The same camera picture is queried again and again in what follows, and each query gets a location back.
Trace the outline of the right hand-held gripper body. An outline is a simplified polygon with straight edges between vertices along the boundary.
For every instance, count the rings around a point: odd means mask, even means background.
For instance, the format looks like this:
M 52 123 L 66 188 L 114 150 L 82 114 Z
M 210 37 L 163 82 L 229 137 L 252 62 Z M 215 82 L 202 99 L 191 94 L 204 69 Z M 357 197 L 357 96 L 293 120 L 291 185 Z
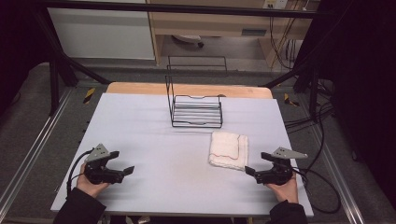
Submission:
M 270 161 L 273 167 L 267 171 L 255 171 L 254 178 L 258 184 L 283 185 L 292 177 L 291 159 L 307 159 L 308 155 L 284 147 L 277 148 L 272 154 L 275 158 Z

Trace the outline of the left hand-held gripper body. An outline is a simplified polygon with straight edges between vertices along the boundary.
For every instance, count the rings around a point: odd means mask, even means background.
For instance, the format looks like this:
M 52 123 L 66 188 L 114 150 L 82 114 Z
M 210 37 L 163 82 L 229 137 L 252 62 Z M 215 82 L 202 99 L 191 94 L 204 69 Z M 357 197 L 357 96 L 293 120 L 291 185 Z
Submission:
M 92 149 L 85 160 L 84 175 L 90 180 L 91 183 L 97 185 L 100 183 L 121 183 L 124 178 L 124 172 L 118 170 L 111 170 L 106 167 L 109 159 L 109 151 L 103 144 L 99 144 Z

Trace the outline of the white towel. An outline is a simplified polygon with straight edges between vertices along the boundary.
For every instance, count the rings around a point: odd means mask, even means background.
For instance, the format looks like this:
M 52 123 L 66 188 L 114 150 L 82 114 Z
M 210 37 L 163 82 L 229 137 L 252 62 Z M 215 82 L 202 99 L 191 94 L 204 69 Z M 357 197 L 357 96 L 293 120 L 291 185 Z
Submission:
M 237 133 L 213 132 L 208 162 L 214 166 L 244 171 L 248 165 L 248 138 Z

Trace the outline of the black wire rack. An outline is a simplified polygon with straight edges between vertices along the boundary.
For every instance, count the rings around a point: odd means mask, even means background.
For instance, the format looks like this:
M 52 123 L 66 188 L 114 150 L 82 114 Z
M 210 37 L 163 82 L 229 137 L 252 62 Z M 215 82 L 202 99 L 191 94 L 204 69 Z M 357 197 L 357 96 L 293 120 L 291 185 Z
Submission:
M 171 125 L 175 128 L 216 128 L 223 124 L 223 93 L 193 93 L 192 86 L 182 92 L 184 81 L 226 78 L 224 56 L 169 56 L 165 86 Z

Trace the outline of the person's left hand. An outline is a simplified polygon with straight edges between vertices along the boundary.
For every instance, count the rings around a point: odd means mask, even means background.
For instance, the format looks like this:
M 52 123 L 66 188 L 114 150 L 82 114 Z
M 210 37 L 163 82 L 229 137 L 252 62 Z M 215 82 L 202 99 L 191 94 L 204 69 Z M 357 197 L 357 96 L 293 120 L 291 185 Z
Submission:
M 109 184 L 108 183 L 100 183 L 100 184 L 93 184 L 90 180 L 84 175 L 86 164 L 83 163 L 80 166 L 80 176 L 77 180 L 77 188 L 81 191 L 85 192 L 86 194 L 96 198 L 104 189 L 106 189 Z

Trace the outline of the person's right hand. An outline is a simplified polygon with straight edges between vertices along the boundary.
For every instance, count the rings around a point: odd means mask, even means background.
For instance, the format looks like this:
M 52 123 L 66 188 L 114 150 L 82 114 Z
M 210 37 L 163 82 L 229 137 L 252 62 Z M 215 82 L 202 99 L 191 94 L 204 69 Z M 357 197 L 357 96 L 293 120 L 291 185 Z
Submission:
M 280 203 L 285 201 L 289 203 L 299 202 L 296 174 L 293 174 L 290 180 L 283 185 L 266 184 L 266 187 L 275 194 Z

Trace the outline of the yellow black floor tape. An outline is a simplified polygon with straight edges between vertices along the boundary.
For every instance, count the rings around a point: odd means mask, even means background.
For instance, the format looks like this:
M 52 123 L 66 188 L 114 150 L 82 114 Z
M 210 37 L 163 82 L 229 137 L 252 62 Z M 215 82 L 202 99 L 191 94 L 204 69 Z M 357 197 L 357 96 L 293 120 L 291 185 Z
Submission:
M 287 105 L 300 106 L 298 102 L 292 101 L 287 93 L 284 93 L 284 103 Z
M 84 105 L 85 105 L 85 104 L 88 104 L 88 103 L 90 102 L 90 100 L 91 100 L 91 98 L 92 98 L 94 92 L 95 92 L 95 88 L 89 88 L 89 89 L 88 89 L 88 91 L 87 91 L 87 93 L 86 93 L 86 95 L 85 95 L 85 97 L 84 97 L 84 100 L 83 100 L 83 104 L 84 104 Z

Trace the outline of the white cabinet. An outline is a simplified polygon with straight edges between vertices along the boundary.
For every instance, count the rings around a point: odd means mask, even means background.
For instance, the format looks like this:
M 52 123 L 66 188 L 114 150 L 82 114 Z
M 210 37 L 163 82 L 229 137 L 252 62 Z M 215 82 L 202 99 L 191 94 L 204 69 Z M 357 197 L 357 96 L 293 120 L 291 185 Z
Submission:
M 64 52 L 73 58 L 155 58 L 144 12 L 50 8 Z

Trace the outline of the black curtain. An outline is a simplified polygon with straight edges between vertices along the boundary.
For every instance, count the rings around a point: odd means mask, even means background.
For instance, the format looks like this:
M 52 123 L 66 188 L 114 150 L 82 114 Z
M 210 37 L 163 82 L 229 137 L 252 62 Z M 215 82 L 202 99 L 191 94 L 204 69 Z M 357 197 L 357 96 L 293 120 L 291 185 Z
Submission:
M 298 55 L 316 57 L 352 148 L 396 209 L 396 0 L 320 0 Z
M 30 0 L 0 0 L 0 117 L 31 69 L 49 60 Z

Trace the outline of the white wheeled chair base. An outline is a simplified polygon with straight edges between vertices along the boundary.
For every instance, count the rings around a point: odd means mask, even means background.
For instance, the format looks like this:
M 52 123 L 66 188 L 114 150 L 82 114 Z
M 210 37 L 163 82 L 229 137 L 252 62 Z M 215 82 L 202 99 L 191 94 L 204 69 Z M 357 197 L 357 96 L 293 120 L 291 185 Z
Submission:
M 196 44 L 199 48 L 205 45 L 199 35 L 174 35 L 174 38 L 185 43 Z

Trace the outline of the wooden desk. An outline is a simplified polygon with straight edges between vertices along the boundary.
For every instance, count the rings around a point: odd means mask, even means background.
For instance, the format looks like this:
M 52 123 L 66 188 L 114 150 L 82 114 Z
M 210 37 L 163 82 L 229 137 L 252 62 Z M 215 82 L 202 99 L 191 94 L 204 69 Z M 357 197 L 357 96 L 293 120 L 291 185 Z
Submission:
M 212 7 L 246 7 L 263 9 L 264 0 L 146 0 L 149 4 L 191 5 Z M 315 0 L 288 0 L 284 9 L 317 9 Z M 246 36 L 259 40 L 267 65 L 277 64 L 288 40 L 303 40 L 311 25 L 310 19 L 232 17 L 208 14 L 148 14 L 154 52 L 159 55 L 166 35 Z

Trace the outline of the aluminium floor rail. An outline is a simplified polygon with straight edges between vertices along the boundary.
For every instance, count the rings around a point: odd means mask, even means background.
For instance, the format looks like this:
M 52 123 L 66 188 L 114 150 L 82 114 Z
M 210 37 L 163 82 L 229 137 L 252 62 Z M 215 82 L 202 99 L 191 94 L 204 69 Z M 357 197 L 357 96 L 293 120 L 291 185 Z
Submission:
M 0 196 L 0 220 L 3 219 L 7 211 L 9 210 L 10 206 L 13 204 L 15 198 L 17 197 L 21 186 L 23 185 L 25 179 L 29 175 L 32 167 L 35 164 L 39 154 L 41 153 L 44 145 L 46 145 L 47 140 L 52 133 L 53 128 L 57 124 L 60 116 L 64 112 L 64 109 L 70 99 L 70 95 L 73 92 L 73 88 L 66 88 L 60 101 L 59 107 L 55 110 L 55 112 L 50 115 L 43 128 L 40 130 L 38 136 L 35 138 L 35 141 L 29 148 L 27 154 L 23 158 L 21 165 L 19 166 L 17 172 L 12 176 L 9 184 L 7 185 L 6 189 Z
M 324 141 L 324 135 L 318 126 L 312 127 L 312 134 L 315 136 L 316 142 L 321 149 L 321 157 L 324 161 L 330 178 L 338 190 L 341 204 L 343 205 L 346 216 L 350 224 L 365 224 L 361 210 L 355 202 L 355 199 L 339 169 L 334 156 L 330 152 L 330 148 Z

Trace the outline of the wall power outlet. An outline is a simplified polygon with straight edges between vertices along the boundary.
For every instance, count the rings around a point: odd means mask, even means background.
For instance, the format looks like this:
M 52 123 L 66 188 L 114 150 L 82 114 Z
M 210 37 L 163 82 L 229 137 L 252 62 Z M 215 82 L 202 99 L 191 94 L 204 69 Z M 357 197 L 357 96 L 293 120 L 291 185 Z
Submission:
M 264 0 L 263 8 L 284 9 L 288 0 Z

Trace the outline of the black metal frame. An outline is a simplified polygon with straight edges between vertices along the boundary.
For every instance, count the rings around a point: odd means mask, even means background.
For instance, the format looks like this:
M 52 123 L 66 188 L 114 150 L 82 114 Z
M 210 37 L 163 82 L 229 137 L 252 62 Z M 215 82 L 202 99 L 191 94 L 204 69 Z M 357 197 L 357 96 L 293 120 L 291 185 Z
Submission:
M 77 77 L 72 68 L 93 78 L 101 84 L 108 85 L 110 80 L 95 74 L 90 69 L 67 56 L 62 50 L 61 44 L 56 36 L 56 31 L 50 29 L 50 22 L 44 18 L 47 8 L 109 10 L 109 11 L 137 11 L 173 14 L 208 14 L 227 15 L 232 17 L 267 17 L 267 18 L 293 18 L 293 19 L 329 19 L 334 13 L 323 10 L 290 10 L 290 9 L 256 9 L 246 7 L 212 7 L 212 6 L 189 6 L 169 4 L 147 4 L 147 3 L 117 3 L 96 1 L 69 1 L 69 0 L 35 0 L 30 5 L 30 11 L 37 22 L 40 33 L 45 37 L 49 48 L 49 67 L 51 85 L 51 114 L 54 114 L 59 106 L 57 65 L 61 77 L 67 86 L 76 86 Z

